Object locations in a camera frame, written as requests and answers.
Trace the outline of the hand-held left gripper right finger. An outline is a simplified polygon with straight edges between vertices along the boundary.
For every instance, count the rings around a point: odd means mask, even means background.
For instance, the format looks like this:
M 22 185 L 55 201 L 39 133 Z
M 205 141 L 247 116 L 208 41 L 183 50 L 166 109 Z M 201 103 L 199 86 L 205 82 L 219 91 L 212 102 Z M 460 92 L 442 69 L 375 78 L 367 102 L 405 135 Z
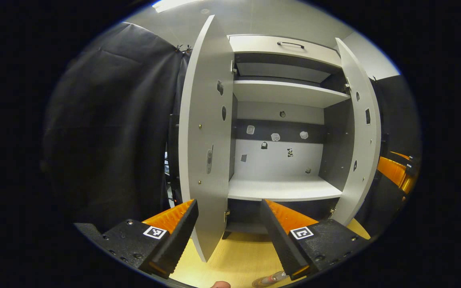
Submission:
M 370 244 L 338 221 L 317 221 L 268 199 L 261 201 L 260 216 L 291 280 L 325 273 Z

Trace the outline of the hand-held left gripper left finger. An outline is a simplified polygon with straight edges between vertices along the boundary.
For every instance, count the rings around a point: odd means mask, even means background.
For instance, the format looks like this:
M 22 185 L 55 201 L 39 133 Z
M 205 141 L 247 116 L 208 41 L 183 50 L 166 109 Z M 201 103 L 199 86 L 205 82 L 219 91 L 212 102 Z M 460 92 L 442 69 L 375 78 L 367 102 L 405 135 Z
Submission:
M 186 248 L 199 216 L 191 199 L 144 221 L 127 219 L 94 241 L 125 264 L 168 279 Z

